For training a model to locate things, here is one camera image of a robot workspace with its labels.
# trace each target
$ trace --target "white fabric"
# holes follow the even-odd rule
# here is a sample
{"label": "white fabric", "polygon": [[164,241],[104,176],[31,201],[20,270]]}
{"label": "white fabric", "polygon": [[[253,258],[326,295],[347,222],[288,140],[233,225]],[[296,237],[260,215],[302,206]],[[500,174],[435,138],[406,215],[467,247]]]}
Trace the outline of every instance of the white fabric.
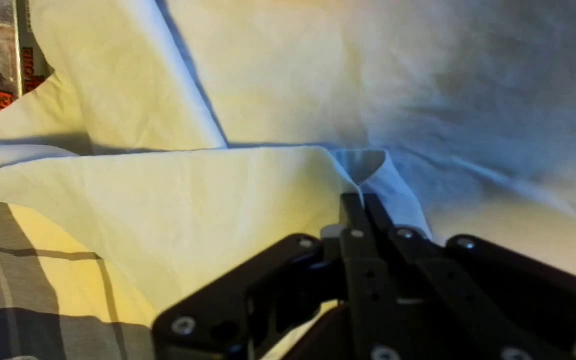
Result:
{"label": "white fabric", "polygon": [[[0,114],[0,201],[121,262],[152,303],[186,295],[186,266],[216,277],[334,222],[359,186],[437,243],[472,232],[576,273],[576,2],[35,0],[32,15],[57,77]],[[159,151],[202,152],[128,154]]]}

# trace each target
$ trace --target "bed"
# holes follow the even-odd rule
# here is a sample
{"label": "bed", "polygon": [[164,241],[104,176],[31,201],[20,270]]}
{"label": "bed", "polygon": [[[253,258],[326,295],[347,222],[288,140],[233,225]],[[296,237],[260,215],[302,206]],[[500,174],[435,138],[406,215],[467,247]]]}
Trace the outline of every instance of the bed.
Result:
{"label": "bed", "polygon": [[55,75],[0,113],[0,358],[151,358],[157,314],[345,192],[576,275],[576,5],[31,8]]}

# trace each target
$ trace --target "wrinkled cloth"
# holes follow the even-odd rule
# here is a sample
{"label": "wrinkled cloth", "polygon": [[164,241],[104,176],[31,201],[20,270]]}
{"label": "wrinkled cloth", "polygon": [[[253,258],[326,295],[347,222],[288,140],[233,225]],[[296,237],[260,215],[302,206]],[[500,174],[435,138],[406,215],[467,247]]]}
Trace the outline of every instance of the wrinkled cloth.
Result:
{"label": "wrinkled cloth", "polygon": [[152,314],[343,192],[576,275],[576,2],[32,0],[32,25],[55,77],[0,113],[0,202]]}

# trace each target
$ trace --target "gray striped fabric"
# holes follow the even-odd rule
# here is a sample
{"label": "gray striped fabric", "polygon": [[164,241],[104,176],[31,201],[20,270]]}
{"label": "gray striped fabric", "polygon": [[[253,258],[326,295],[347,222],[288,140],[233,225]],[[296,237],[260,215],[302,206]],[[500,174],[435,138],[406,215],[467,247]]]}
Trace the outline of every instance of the gray striped fabric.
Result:
{"label": "gray striped fabric", "polygon": [[[41,258],[70,264],[96,262],[104,283],[113,325],[94,314],[72,319],[60,314],[59,296]],[[152,358],[147,327],[121,325],[113,283],[104,262],[93,252],[48,252],[32,249],[6,204],[0,204],[0,360],[3,358]]]}

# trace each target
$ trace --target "metal arm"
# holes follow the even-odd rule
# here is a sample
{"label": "metal arm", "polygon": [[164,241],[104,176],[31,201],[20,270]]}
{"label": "metal arm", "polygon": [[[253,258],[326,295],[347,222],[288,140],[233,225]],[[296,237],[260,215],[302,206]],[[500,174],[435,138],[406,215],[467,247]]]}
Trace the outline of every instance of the metal arm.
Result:
{"label": "metal arm", "polygon": [[339,300],[286,360],[568,360],[576,277],[475,237],[446,249],[343,196],[345,231],[295,235],[167,310],[161,360],[253,360]]}

